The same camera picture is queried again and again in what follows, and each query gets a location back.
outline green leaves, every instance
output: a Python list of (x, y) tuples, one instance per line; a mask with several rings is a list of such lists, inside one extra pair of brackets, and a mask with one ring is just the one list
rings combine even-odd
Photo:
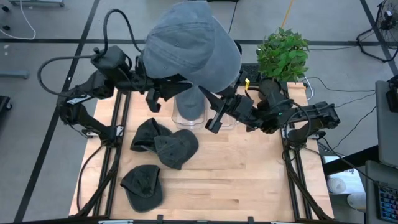
[(258, 46), (259, 72), (279, 81), (296, 82), (308, 70), (304, 67), (308, 59), (306, 48), (308, 40), (302, 39), (301, 34), (279, 28), (278, 33), (264, 38)]

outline gray floor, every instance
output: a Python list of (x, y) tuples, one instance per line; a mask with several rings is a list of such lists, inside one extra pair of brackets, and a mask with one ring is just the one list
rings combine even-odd
[[(373, 16), (377, 13), (380, 0), (367, 0)], [(79, 39), (94, 0), (67, 0), (65, 7), (25, 8), (26, 16), (37, 30), (37, 38)], [(101, 0), (89, 39), (102, 38), (102, 22), (111, 8), (127, 12), (134, 34), (143, 39), (155, 24), (157, 18), (170, 5), (180, 0)], [(281, 25), (289, 0), (241, 0), (236, 6), (232, 2), (211, 3), (213, 14), (226, 30), (231, 26), (234, 39), (262, 40), (264, 35), (275, 32)], [(11, 7), (12, 13), (0, 12), (0, 21), (12, 27), (10, 34), (30, 37), (18, 7)], [(126, 25), (120, 16), (109, 20), (109, 38), (129, 39)], [(285, 28), (293, 28), (306, 39), (317, 41), (347, 41), (370, 28), (359, 0), (301, 0), (295, 1)], [(368, 41), (375, 41), (371, 36)], [(39, 86), (36, 71), (39, 65), (52, 57), (74, 55), (77, 44), (6, 44), (0, 41), (0, 68), (2, 70), (28, 70), (28, 80), (0, 79), (0, 95), (12, 97), (14, 105), (0, 132), (0, 223), (12, 222), (29, 181), (30, 174), (39, 154), (45, 133), (55, 109), (56, 97), (49, 95)], [(120, 45), (131, 57), (137, 52), (131, 45)], [(82, 55), (90, 54), (93, 47), (101, 44), (86, 44)], [(310, 46), (335, 48), (338, 46)], [(380, 47), (366, 47), (370, 52), (384, 56)], [(243, 46), (243, 62), (255, 63), (255, 45)], [(50, 64), (44, 72), (45, 83), (59, 91), (65, 81), (71, 61)], [(387, 63), (363, 55), (358, 47), (343, 50), (313, 50), (307, 62), (310, 70), (307, 77), (320, 77), (330, 88), (347, 90), (374, 89), (376, 80), (387, 80), (393, 74)], [(94, 71), (89, 61), (81, 60), (76, 68), (72, 85), (85, 81)], [(311, 103), (327, 101), (340, 105), (362, 97), (367, 93), (341, 93), (324, 89), (318, 80), (310, 80), (315, 96)], [(86, 104), (90, 113), (95, 101)], [(376, 104), (374, 97), (338, 108), (341, 124), (334, 130), (327, 130), (326, 138), (332, 146), (350, 131), (358, 120)], [(358, 128), (336, 149), (351, 154), (377, 144), (376, 113), (369, 115)], [(58, 122), (49, 147), (36, 188), (28, 206), (25, 221), (62, 218), (68, 215), (75, 190), (85, 139)], [(332, 197), (335, 216), (346, 222), (363, 222), (363, 214), (350, 209), (344, 197)]]

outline cap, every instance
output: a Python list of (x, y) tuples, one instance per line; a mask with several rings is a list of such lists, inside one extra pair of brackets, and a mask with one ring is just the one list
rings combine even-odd
[(120, 186), (126, 191), (132, 209), (147, 212), (163, 202), (162, 186), (157, 165), (142, 165), (130, 170)]
[(148, 119), (137, 128), (130, 149), (136, 152), (154, 151), (154, 137), (159, 135), (168, 136), (170, 134), (172, 132), (165, 126), (158, 124), (155, 118)]
[(180, 115), (188, 120), (194, 121), (205, 111), (205, 95), (198, 86), (192, 86), (175, 96), (177, 109)]
[(199, 143), (195, 135), (186, 129), (170, 136), (155, 137), (156, 152), (166, 166), (180, 170), (198, 150)]
[(149, 32), (142, 58), (151, 78), (180, 74), (213, 93), (235, 81), (241, 68), (238, 47), (206, 1), (173, 5)]

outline yellow cable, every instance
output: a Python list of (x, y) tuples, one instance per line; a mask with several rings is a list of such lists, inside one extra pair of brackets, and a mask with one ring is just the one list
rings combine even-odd
[(285, 15), (284, 22), (282, 23), (282, 25), (281, 25), (281, 27), (280, 27), (280, 28), (283, 28), (283, 27), (284, 27), (284, 25), (285, 25), (285, 23), (286, 23), (286, 19), (287, 19), (287, 16), (289, 15), (289, 13), (290, 13), (290, 9), (292, 8), (293, 1), (294, 1), (294, 0), (290, 0), (289, 8), (287, 9), (287, 12), (286, 12), (286, 15)]

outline wooden table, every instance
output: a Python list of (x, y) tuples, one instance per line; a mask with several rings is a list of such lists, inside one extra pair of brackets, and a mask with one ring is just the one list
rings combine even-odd
[[(298, 104), (306, 105), (307, 98), (302, 83), (289, 83), (288, 86), (290, 97)], [(252, 98), (259, 100), (257, 92), (250, 94)], [(110, 124), (114, 101), (115, 97), (99, 100), (94, 117), (104, 124)], [(281, 158), (280, 132), (265, 134), (257, 130), (247, 133), (243, 124), (237, 124), (234, 129), (220, 131), (218, 134), (205, 128), (192, 130), (200, 147), (183, 165), (182, 170), (174, 170), (163, 165), (151, 152), (134, 152), (129, 149), (138, 126), (151, 117), (173, 132), (178, 130), (171, 119), (173, 100), (166, 103), (161, 101), (160, 104), (160, 113), (151, 113), (144, 96), (138, 93), (131, 96), (111, 218), (155, 220), (157, 215), (162, 214), (165, 220), (245, 221), (248, 216), (253, 216), (255, 221), (294, 220), (285, 163)], [(99, 144), (98, 138), (88, 140), (83, 161)], [(309, 140), (307, 147), (318, 151), (315, 141)], [(104, 150), (85, 169), (81, 189), (82, 205), (98, 186), (103, 156)], [(301, 156), (308, 191), (326, 214), (332, 217), (333, 211), (319, 156), (307, 150), (302, 150)], [(161, 168), (160, 177), (165, 198), (158, 208), (137, 213), (131, 208), (124, 189), (120, 187), (120, 181), (131, 169), (142, 164), (156, 164)], [(105, 190), (103, 205), (107, 194), (108, 191)], [(297, 198), (300, 216), (305, 217), (302, 196), (298, 189)], [(104, 206), (101, 206), (101, 211), (104, 212)], [(70, 214), (76, 212), (75, 193)]]

